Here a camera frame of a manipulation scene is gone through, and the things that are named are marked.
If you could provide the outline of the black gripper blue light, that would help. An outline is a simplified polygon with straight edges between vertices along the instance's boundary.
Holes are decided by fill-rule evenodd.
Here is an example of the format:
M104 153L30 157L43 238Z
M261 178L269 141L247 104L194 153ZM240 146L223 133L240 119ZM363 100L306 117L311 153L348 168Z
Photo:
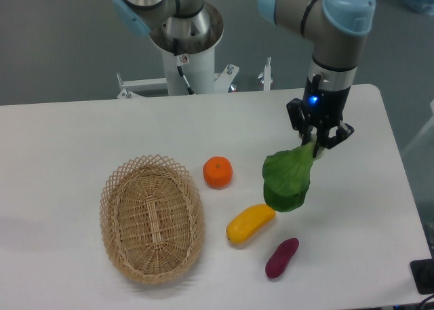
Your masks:
M332 149L351 136L355 129L342 122L343 110L350 88L327 91L320 88L322 76L315 74L307 80L302 99L294 98L286 104L293 130L302 140L301 145L314 142L313 157L323 149ZM330 129L337 126L335 135L329 137ZM313 130L317 128L317 137Z

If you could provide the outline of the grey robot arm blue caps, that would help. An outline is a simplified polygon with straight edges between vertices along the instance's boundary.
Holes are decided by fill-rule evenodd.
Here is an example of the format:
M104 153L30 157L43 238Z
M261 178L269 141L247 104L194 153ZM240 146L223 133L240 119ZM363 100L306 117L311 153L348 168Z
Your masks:
M342 113L376 0L257 0L257 6L267 21L313 42L304 95L287 110L302 142L314 142L314 153L334 148L354 131ZM131 32L160 49L170 95L217 92L214 49L224 25L214 6L205 0L113 0L113 7Z

